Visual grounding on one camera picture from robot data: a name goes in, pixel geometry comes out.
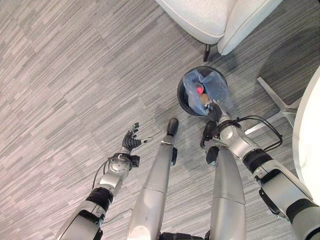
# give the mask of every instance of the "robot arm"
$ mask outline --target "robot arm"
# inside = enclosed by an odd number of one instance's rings
[[[219,125],[213,136],[216,138],[204,145],[228,148],[242,160],[261,186],[259,195],[265,204],[273,214],[291,222],[298,239],[320,239],[320,207],[306,186],[246,136],[226,111],[215,110],[213,120]]]
[[[131,155],[131,151],[142,144],[135,139],[139,123],[135,123],[127,132],[120,151],[108,158],[107,167],[97,186],[92,188],[90,195],[67,219],[56,235],[57,240],[100,240],[106,212],[120,191],[125,178],[132,168],[139,166],[139,156]]]

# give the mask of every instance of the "trash can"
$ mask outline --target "trash can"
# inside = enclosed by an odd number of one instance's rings
[[[186,83],[187,87],[191,86],[192,90],[195,90],[193,95],[189,88],[186,90]],[[223,104],[228,104],[229,96],[226,78],[213,67],[198,66],[186,72],[177,87],[178,102],[182,109],[188,114],[199,117],[206,115],[204,109],[202,109],[201,106],[197,106],[197,94],[200,94],[202,91],[200,85],[204,86],[204,88],[202,88],[203,93],[207,94],[209,99],[215,99]],[[190,100],[195,102],[195,106],[192,106],[193,108],[190,107]]]

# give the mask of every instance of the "black joint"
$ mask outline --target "black joint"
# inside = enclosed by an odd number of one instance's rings
[[[262,149],[249,152],[243,158],[243,164],[253,174],[255,170],[265,162],[272,160],[272,157]]]
[[[312,237],[316,234],[320,233],[320,227],[317,227],[316,229],[314,229],[313,231],[311,231],[308,236],[306,236],[305,240],[311,240]]]
[[[213,139],[217,134],[217,123],[214,121],[209,121],[203,130],[202,139],[200,142],[200,147],[205,146],[205,141],[209,141],[210,139]]]
[[[305,210],[307,208],[311,207],[318,207],[317,204],[313,203],[309,199],[301,198],[294,203],[292,203],[285,211],[285,214],[290,220],[290,223],[292,224],[294,221],[295,216],[300,213],[302,210]]]
[[[179,125],[178,119],[171,118],[168,123],[168,127],[166,128],[166,134],[170,136],[176,135],[178,131],[178,125]]]
[[[137,155],[131,155],[129,157],[131,165],[133,168],[138,168],[139,167],[139,163],[140,163],[140,157]]]
[[[105,219],[105,215],[101,214],[101,216],[96,216],[91,212],[88,212],[87,210],[81,210],[78,215],[84,217],[85,219],[95,223],[95,224],[99,224],[100,220]]]
[[[264,175],[263,178],[259,178],[258,176],[255,176],[255,179],[260,181],[260,184],[263,185],[280,173],[281,171],[279,169],[273,169],[270,172],[268,172],[266,175]]]
[[[211,164],[213,162],[216,162],[218,153],[219,153],[219,148],[217,146],[210,147],[206,153],[206,157],[205,157],[206,163]]]
[[[267,207],[270,209],[270,211],[274,215],[278,215],[280,213],[279,208],[274,204],[274,202],[268,197],[268,195],[265,193],[265,191],[261,188],[259,190],[259,195],[264,201],[264,203],[267,205]]]
[[[190,234],[185,233],[170,233],[170,232],[163,232],[159,240],[204,240],[200,236],[191,236]]]
[[[178,149],[175,147],[172,149],[172,159],[171,159],[171,165],[174,166],[176,165],[177,161],[177,156],[178,156]]]
[[[93,240],[101,240],[103,234],[104,234],[104,232],[99,228],[99,230],[96,232]]]
[[[107,211],[109,208],[109,205],[114,200],[114,196],[109,190],[103,187],[97,187],[92,190],[90,195],[85,200],[98,204],[105,211]]]
[[[222,116],[221,108],[216,103],[211,103],[207,117],[214,122],[218,122]]]

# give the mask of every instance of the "white furniture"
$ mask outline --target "white furniture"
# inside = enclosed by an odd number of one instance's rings
[[[302,96],[292,135],[296,173],[320,205],[320,67]]]
[[[156,0],[190,35],[228,54],[282,0]]]

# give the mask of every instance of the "black wire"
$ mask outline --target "black wire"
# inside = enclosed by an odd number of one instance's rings
[[[270,150],[276,149],[283,143],[282,135],[277,131],[277,129],[270,122],[268,122],[263,117],[258,116],[258,115],[249,115],[249,116],[245,116],[242,118],[237,118],[235,120],[235,122],[238,123],[238,122],[242,122],[244,120],[256,120],[256,121],[262,122],[279,138],[279,141],[267,146],[265,149],[263,149],[263,151],[268,152]]]
[[[110,223],[110,222],[111,222],[112,220],[114,220],[116,217],[118,217],[119,215],[124,214],[124,213],[126,213],[126,212],[128,212],[128,211],[133,211],[133,209],[132,209],[132,208],[129,208],[129,209],[127,209],[127,210],[124,210],[124,211],[122,211],[122,212],[118,213],[117,215],[115,215],[115,216],[113,216],[113,217],[111,217],[111,218],[107,219],[107,220],[106,220],[106,221],[104,221],[102,224]]]
[[[95,173],[95,175],[94,175],[94,179],[93,179],[92,189],[91,189],[91,190],[93,190],[94,187],[95,187],[97,175],[98,175],[98,173],[99,173],[99,171],[100,171],[100,169],[102,168],[103,165],[104,165],[103,174],[105,174],[105,168],[106,168],[107,162],[109,162],[109,161],[110,161],[110,158],[108,158],[104,163],[102,163],[101,166],[100,166],[100,167],[98,168],[98,170],[96,171],[96,173]]]

